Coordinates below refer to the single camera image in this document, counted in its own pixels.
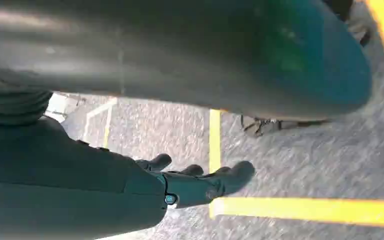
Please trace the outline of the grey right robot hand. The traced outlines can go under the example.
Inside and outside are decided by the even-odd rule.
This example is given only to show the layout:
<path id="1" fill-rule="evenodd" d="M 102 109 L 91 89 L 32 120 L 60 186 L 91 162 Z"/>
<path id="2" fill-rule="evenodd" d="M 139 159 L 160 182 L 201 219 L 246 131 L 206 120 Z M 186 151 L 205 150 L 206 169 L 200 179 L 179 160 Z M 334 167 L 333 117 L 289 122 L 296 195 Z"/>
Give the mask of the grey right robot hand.
<path id="1" fill-rule="evenodd" d="M 322 0 L 0 0 L 0 240 L 94 240 L 242 189 L 248 161 L 168 171 L 68 136 L 54 92 L 325 121 L 372 94 L 362 47 Z"/>

